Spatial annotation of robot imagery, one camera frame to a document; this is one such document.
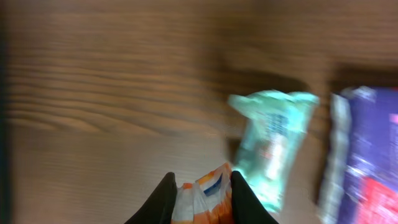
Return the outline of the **purple red snack bag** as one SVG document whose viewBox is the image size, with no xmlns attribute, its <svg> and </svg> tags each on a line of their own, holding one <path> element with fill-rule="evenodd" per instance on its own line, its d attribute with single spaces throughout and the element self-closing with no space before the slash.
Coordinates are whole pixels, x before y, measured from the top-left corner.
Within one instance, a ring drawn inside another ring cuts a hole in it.
<svg viewBox="0 0 398 224">
<path fill-rule="evenodd" d="M 346 88 L 332 94 L 330 113 L 320 221 L 397 224 L 397 89 Z"/>
</svg>

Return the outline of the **teal snack packet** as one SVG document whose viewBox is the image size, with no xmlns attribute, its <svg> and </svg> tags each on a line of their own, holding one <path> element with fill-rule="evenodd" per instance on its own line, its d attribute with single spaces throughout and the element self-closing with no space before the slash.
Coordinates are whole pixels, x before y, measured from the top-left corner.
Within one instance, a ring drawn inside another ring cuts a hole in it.
<svg viewBox="0 0 398 224">
<path fill-rule="evenodd" d="M 308 92 L 266 90 L 230 95 L 228 103 L 247 119 L 234 169 L 266 210 L 279 213 L 291 167 L 319 99 Z"/>
</svg>

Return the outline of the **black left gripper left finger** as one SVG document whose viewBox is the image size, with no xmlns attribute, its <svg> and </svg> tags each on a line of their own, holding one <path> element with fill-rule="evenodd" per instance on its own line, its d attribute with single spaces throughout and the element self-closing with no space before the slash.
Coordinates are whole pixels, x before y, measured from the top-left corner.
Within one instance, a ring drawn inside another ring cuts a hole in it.
<svg viewBox="0 0 398 224">
<path fill-rule="evenodd" d="M 124 224 L 171 224 L 176 195 L 175 174 L 168 172 L 142 207 Z"/>
</svg>

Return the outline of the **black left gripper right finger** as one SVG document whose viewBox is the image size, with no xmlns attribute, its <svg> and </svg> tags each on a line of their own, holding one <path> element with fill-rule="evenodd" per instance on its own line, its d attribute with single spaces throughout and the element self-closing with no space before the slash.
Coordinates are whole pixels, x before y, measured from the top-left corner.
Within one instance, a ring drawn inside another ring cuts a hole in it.
<svg viewBox="0 0 398 224">
<path fill-rule="evenodd" d="M 231 187 L 235 224 L 278 224 L 262 206 L 240 172 L 231 173 Z"/>
</svg>

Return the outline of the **orange white snack packet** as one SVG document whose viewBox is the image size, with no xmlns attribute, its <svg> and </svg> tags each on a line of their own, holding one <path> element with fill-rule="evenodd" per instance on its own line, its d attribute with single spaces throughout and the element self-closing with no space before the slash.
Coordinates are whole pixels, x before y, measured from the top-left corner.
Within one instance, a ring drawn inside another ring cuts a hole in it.
<svg viewBox="0 0 398 224">
<path fill-rule="evenodd" d="M 177 189 L 171 224 L 234 224 L 228 163 Z"/>
</svg>

